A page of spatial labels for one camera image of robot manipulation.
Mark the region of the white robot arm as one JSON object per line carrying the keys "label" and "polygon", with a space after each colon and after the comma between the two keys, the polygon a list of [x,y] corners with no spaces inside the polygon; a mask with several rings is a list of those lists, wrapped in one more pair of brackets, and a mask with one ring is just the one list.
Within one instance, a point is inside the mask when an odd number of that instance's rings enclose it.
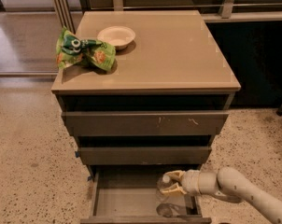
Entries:
{"label": "white robot arm", "polygon": [[159,191],[164,196],[209,195],[228,203],[246,201],[272,224],[282,224],[282,201],[259,189],[232,167],[216,173],[175,170],[162,176]]}

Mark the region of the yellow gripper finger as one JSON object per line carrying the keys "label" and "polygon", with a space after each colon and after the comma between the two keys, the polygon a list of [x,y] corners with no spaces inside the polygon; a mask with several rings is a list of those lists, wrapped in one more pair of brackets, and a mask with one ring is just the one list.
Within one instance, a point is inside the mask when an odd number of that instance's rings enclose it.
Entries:
{"label": "yellow gripper finger", "polygon": [[165,173],[166,176],[168,176],[170,179],[175,180],[177,182],[182,181],[184,174],[185,174],[185,171],[182,171],[182,170],[175,170],[175,171]]}
{"label": "yellow gripper finger", "polygon": [[161,189],[161,194],[164,196],[186,195],[185,191],[178,183],[170,184]]}

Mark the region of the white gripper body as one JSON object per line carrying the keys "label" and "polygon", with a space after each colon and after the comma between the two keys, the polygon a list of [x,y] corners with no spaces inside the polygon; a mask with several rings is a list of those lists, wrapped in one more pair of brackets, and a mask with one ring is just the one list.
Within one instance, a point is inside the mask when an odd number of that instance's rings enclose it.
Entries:
{"label": "white gripper body", "polygon": [[217,175],[211,172],[188,170],[180,181],[182,188],[191,196],[215,196],[219,192]]}

